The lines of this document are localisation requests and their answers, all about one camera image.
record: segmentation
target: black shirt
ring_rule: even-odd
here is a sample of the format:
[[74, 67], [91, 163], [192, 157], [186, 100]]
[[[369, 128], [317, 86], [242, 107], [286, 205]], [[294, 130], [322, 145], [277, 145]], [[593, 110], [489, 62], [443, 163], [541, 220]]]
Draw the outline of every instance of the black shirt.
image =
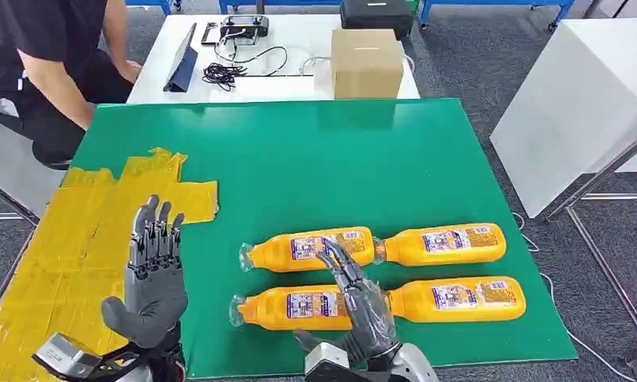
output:
[[98, 47], [107, 0], [0, 0], [0, 92], [15, 92], [23, 64], [16, 49], [64, 62], [77, 79]]

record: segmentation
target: yellow bottle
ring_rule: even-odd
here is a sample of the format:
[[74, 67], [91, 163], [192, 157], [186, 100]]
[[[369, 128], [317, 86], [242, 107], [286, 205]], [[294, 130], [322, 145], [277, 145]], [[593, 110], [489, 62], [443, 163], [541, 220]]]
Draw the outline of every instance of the yellow bottle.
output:
[[267, 268], [274, 272], [323, 269], [326, 265], [316, 258], [322, 246], [321, 239], [339, 244], [360, 266], [381, 262], [375, 255], [376, 246], [383, 249], [381, 240], [366, 227], [352, 227], [278, 235], [255, 247], [244, 243], [239, 250], [239, 264], [243, 271], [252, 268]]
[[[386, 293], [394, 316], [411, 322], [506, 321], [525, 312], [525, 296], [506, 276], [413, 281]], [[234, 296], [234, 326], [268, 330], [350, 330], [344, 299], [336, 285], [280, 287], [255, 297]]]
[[526, 307], [520, 284], [506, 276], [413, 281], [390, 290], [387, 303], [411, 322], [508, 321]]
[[279, 287], [254, 297], [234, 296], [232, 325], [257, 324], [267, 330], [349, 330], [344, 296], [337, 285]]
[[384, 247], [386, 261], [415, 267], [495, 261], [506, 240], [496, 224], [458, 224], [409, 229], [384, 240]]

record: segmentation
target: gray carpet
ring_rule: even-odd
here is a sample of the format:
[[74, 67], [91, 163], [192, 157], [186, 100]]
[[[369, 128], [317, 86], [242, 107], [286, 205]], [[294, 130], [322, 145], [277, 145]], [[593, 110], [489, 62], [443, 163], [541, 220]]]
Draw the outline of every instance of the gray carpet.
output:
[[[578, 1], [569, 16], [582, 15], [587, 4]], [[186, 14], [219, 13], [215, 1], [184, 0], [183, 10]], [[241, 13], [253, 11], [253, 7], [240, 8]], [[333, 6], [268, 7], [270, 14], [336, 12]], [[406, 52], [416, 62], [420, 94], [461, 99], [511, 208], [521, 214], [518, 197], [488, 137], [549, 39], [545, 27], [556, 12], [555, 7], [531, 11], [527, 6], [434, 6], [428, 29], [414, 27], [412, 36], [404, 41]], [[157, 7], [131, 9], [129, 14], [129, 58], [142, 63], [163, 16]], [[600, 189], [637, 192], [637, 174], [615, 175]], [[637, 204], [583, 202], [576, 210], [637, 306]], [[0, 224], [0, 279], [28, 229], [20, 222]], [[541, 271], [555, 282], [556, 302], [565, 324], [630, 375], [623, 358], [637, 353], [637, 330], [571, 220], [566, 215], [554, 223], [528, 220], [524, 231], [541, 247], [533, 256]], [[577, 349], [578, 361], [442, 368], [438, 374], [442, 381], [621, 380], [586, 350]]]

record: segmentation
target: black case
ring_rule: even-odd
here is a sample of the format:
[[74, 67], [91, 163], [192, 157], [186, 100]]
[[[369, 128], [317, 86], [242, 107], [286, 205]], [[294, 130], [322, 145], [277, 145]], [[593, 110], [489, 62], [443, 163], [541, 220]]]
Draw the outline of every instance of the black case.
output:
[[397, 40], [412, 24], [405, 0], [343, 0], [340, 19], [343, 29], [393, 29]]

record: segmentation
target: cardboard box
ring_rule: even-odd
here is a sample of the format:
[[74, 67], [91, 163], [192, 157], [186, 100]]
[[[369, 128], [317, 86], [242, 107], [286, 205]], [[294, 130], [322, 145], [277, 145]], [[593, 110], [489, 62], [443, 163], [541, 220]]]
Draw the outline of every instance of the cardboard box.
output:
[[393, 31], [334, 30], [330, 70], [335, 99], [396, 98], [403, 64]]

